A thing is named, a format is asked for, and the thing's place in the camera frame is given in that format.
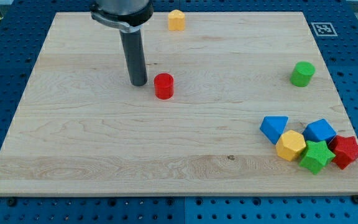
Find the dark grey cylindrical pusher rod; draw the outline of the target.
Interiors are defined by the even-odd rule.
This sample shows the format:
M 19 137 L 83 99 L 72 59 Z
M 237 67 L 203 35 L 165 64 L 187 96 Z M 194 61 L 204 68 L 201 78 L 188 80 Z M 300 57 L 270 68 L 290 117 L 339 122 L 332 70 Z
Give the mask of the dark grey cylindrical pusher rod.
M 120 31 L 120 36 L 130 82 L 134 86 L 143 86 L 147 83 L 147 71 L 141 31 Z

